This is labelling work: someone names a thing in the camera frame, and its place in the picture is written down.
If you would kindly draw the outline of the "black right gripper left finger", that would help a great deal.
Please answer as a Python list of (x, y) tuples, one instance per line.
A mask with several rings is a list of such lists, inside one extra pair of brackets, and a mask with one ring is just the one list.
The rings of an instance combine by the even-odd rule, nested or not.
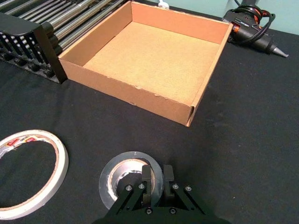
[(135, 210), (151, 205), (151, 167), (142, 167), (142, 181), (134, 187), (127, 185), (110, 210)]

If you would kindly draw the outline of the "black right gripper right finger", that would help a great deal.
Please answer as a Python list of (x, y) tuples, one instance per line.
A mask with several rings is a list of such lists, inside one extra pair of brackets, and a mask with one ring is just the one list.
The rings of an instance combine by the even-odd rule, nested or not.
[(177, 214), (179, 210), (205, 214), (204, 208), (192, 197), (190, 186), (180, 187), (175, 182), (172, 165), (163, 165), (163, 210)]

